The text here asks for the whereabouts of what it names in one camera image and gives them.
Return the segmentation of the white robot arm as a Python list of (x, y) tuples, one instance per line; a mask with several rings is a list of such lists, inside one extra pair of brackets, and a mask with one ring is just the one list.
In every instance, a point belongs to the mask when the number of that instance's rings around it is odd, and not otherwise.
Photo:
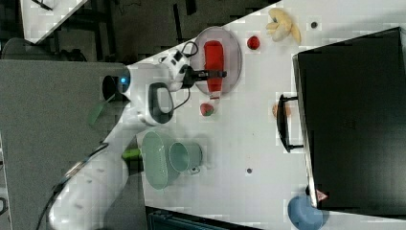
[(194, 69), (191, 55), (174, 50), (157, 63), (128, 66), (117, 91), (128, 99), (120, 118), (100, 147), (79, 161), (56, 185), (47, 215), (55, 230), (98, 230), (129, 178), (123, 153), (133, 138), (168, 123), (175, 110), (171, 94), (198, 81), (222, 80), (221, 66)]

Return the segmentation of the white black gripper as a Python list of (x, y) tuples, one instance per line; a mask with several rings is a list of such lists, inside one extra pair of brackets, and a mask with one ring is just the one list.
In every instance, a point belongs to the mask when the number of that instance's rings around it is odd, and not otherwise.
[[(193, 69), (190, 67), (189, 58), (179, 50), (171, 51), (166, 57), (161, 57), (160, 63), (169, 69), (169, 90), (192, 88), (195, 80), (192, 77)], [(222, 79), (227, 77), (226, 71), (203, 70), (198, 73), (201, 81), (208, 79)]]

